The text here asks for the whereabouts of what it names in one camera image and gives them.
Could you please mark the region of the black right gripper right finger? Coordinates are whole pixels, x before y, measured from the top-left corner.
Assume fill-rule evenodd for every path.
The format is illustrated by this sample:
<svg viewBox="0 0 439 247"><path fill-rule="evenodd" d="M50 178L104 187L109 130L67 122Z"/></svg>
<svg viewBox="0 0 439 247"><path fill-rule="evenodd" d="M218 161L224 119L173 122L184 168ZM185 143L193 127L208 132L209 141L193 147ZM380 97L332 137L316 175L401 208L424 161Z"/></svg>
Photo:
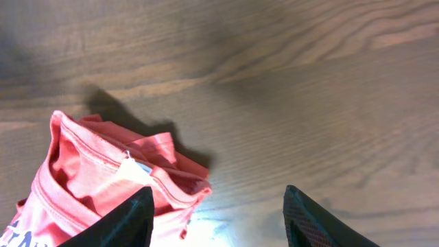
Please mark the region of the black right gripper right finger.
<svg viewBox="0 0 439 247"><path fill-rule="evenodd" d="M293 185L286 186L283 215L289 247L378 247Z"/></svg>

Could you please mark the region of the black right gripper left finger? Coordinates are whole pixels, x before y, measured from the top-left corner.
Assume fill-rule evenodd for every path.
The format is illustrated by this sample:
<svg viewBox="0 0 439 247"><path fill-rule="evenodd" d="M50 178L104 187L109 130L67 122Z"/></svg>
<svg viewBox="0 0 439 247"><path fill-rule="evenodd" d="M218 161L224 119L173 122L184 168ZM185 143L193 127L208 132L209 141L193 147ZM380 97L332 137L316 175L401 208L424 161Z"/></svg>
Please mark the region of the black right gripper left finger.
<svg viewBox="0 0 439 247"><path fill-rule="evenodd" d="M152 189L135 194L60 247L149 247L154 221Z"/></svg>

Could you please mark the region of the red orange t-shirt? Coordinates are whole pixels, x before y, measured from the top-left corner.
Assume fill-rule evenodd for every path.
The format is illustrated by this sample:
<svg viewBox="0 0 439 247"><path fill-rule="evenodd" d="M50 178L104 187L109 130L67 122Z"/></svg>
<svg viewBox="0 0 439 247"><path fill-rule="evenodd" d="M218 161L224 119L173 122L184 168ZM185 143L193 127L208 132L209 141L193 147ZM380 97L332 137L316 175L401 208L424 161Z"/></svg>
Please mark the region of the red orange t-shirt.
<svg viewBox="0 0 439 247"><path fill-rule="evenodd" d="M2 246L58 246L140 188L154 198L153 246L179 246L192 213L212 192L208 170L178 153L168 132L149 137L99 115L51 116L51 145Z"/></svg>

